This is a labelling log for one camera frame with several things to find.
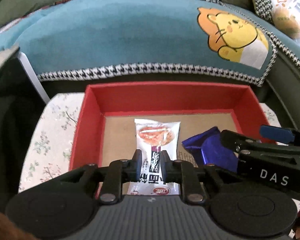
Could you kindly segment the plastic bag with fruit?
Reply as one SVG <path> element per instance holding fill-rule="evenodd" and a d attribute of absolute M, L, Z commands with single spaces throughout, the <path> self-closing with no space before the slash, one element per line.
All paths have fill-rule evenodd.
<path fill-rule="evenodd" d="M 274 25 L 300 44 L 300 0 L 271 0 Z"/>

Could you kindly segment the black side table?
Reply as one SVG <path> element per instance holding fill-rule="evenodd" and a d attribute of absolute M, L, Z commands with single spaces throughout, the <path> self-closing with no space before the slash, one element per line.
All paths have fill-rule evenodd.
<path fill-rule="evenodd" d="M 19 46 L 0 51 L 0 211 L 18 193 L 25 155 L 49 100 Z"/>

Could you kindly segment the floral table cloth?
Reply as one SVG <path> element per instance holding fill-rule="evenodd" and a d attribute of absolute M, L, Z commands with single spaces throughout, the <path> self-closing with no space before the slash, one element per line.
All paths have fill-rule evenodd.
<path fill-rule="evenodd" d="M 75 168 L 75 165 L 70 164 L 70 159 L 74 156 L 72 147 L 83 99 L 83 93 L 57 94 L 47 104 L 34 130 L 25 157 L 19 184 L 20 192 Z M 191 163 L 194 163 L 194 158 L 181 145 L 183 140 L 213 126 L 217 126 L 220 130 L 241 131 L 232 111 L 108 116 L 105 129 L 101 132 L 101 154 L 84 157 L 83 163 L 108 166 L 118 159 L 130 159 L 136 149 L 135 119 L 180 122 L 177 158 Z"/>

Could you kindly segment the dark green sofa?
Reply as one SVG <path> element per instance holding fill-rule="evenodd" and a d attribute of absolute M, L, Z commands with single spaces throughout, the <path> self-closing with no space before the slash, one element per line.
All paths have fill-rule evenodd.
<path fill-rule="evenodd" d="M 64 93 L 64 92 L 81 92 L 85 90 L 87 85 L 102 83 L 102 82 L 110 82 L 110 81 L 134 82 L 134 81 L 160 81 L 160 80 L 177 81 L 179 80 L 179 81 L 219 82 L 219 83 L 233 83 L 233 84 L 240 84 L 240 85 L 242 84 L 251 85 L 257 95 L 257 98 L 264 102 L 269 102 L 269 104 L 271 105 L 271 107 L 275 109 L 276 113 L 279 115 L 280 120 L 283 123 L 292 124 L 293 126 L 300 128 L 300 74 L 297 73 L 296 70 L 292 69 L 288 65 L 288 58 L 283 54 L 280 54 L 277 57 L 274 66 L 275 66 L 274 70 L 267 75 L 266 79 L 264 80 L 261 86 L 253 85 L 251 83 L 247 83 L 243 81 L 221 78 L 216 76 L 200 75 L 200 74 L 175 74 L 175 73 L 148 73 L 148 74 L 124 75 L 124 76 L 111 77 L 107 79 L 79 80 L 79 81 L 69 81 L 69 80 L 42 81 L 39 78 L 38 79 L 43 84 L 44 89 L 47 91 L 47 93 L 50 96 L 55 95 L 57 93 Z M 275 94 L 274 99 L 271 100 L 268 99 L 268 93 L 270 92 Z"/>

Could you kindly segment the blue foil snack bag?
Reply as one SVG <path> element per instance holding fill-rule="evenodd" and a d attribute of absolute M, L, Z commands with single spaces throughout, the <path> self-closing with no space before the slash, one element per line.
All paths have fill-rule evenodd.
<path fill-rule="evenodd" d="M 238 158 L 221 144 L 221 132 L 217 126 L 182 141 L 198 166 L 213 164 L 231 172 L 237 171 Z"/>

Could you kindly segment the red cardboard box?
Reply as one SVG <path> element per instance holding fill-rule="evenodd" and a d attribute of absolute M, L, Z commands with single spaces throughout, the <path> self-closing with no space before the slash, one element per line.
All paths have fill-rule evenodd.
<path fill-rule="evenodd" d="M 193 161 L 183 140 L 212 127 L 260 139 L 267 124 L 252 89 L 221 83 L 158 81 L 89 85 L 74 136 L 71 170 L 85 164 L 108 166 L 130 159 L 137 147 L 136 119 L 179 124 L 171 159 Z"/>

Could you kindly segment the teal sofa cover with lion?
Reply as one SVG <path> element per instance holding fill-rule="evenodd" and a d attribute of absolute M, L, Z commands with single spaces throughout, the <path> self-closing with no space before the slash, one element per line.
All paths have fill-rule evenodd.
<path fill-rule="evenodd" d="M 242 9 L 201 0 L 72 0 L 0 33 L 42 81 L 200 74 L 261 86 L 280 54 L 300 74 L 300 45 Z"/>

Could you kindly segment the white noodle snack packet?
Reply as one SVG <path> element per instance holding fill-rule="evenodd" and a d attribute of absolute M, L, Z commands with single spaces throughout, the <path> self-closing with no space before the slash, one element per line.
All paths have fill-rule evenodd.
<path fill-rule="evenodd" d="M 135 119 L 136 148 L 142 152 L 141 173 L 136 183 L 131 182 L 128 195 L 178 195 L 177 183 L 163 179 L 160 152 L 166 151 L 171 160 L 177 159 L 180 122 L 162 123 L 148 119 Z"/>

